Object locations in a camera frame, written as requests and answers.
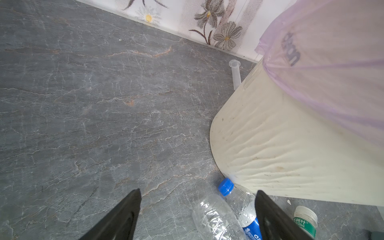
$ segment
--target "clear plastic tube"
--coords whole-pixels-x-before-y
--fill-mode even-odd
[[[232,68],[233,89],[236,90],[241,84],[240,62],[233,59],[229,61],[229,66]]]

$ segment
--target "floral wall tile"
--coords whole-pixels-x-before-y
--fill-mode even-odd
[[[296,0],[80,0],[250,60],[268,25]]]

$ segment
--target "translucent plastic bag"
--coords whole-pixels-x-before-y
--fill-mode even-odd
[[[288,94],[384,146],[384,1],[298,0],[255,51]]]

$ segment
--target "bottle cap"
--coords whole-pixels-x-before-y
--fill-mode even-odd
[[[223,194],[224,197],[230,194],[232,189],[233,189],[233,182],[229,178],[224,179],[218,186],[218,190],[220,191],[221,194]]]

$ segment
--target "green bottle label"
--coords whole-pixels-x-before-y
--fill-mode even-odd
[[[293,221],[299,225],[299,227],[305,229],[307,232],[309,232],[313,238],[315,237],[316,235],[316,228],[314,228],[314,226],[312,224],[310,224],[310,222],[308,222],[307,220],[305,219],[302,219],[300,217],[295,217],[293,218]]]

